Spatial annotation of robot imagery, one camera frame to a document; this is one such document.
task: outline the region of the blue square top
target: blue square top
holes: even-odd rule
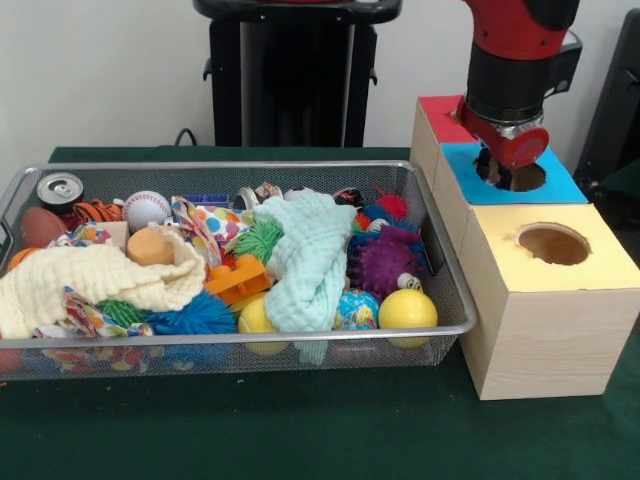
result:
[[[546,174],[545,183],[529,192],[510,192],[485,183],[478,176],[474,162],[482,148],[480,143],[443,143],[441,147],[467,202],[472,205],[589,203],[551,148],[537,162]]]

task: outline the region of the white wall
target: white wall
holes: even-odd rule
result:
[[[552,144],[570,166],[624,15],[637,5],[581,2],[575,30],[585,51],[573,90],[547,102]],[[367,145],[408,146],[417,96],[464,91],[471,29],[459,0],[405,0],[402,16],[378,27]],[[155,146],[183,126],[211,143],[208,56],[208,20],[188,0],[0,0],[0,186],[57,145]]]

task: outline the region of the yellow rubber ball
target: yellow rubber ball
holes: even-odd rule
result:
[[[256,298],[249,302],[242,310],[238,319],[238,331],[240,333],[278,333],[279,330],[267,318],[264,308],[264,297]],[[245,343],[248,350],[258,355],[277,355],[287,348],[287,342],[259,342]]]
[[[380,328],[437,327],[438,311],[424,293],[403,289],[393,292],[382,302],[378,321]],[[398,347],[415,348],[424,345],[427,338],[393,338],[389,341]]]

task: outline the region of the tan foam cylinder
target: tan foam cylinder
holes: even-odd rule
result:
[[[127,243],[127,256],[138,265],[173,265],[173,245],[161,233],[143,228]]]

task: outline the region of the orange plastic toy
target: orange plastic toy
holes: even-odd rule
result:
[[[219,265],[211,271],[211,281],[205,289],[218,296],[227,305],[245,300],[256,293],[271,288],[267,271],[254,255],[241,255],[236,260],[236,269]]]

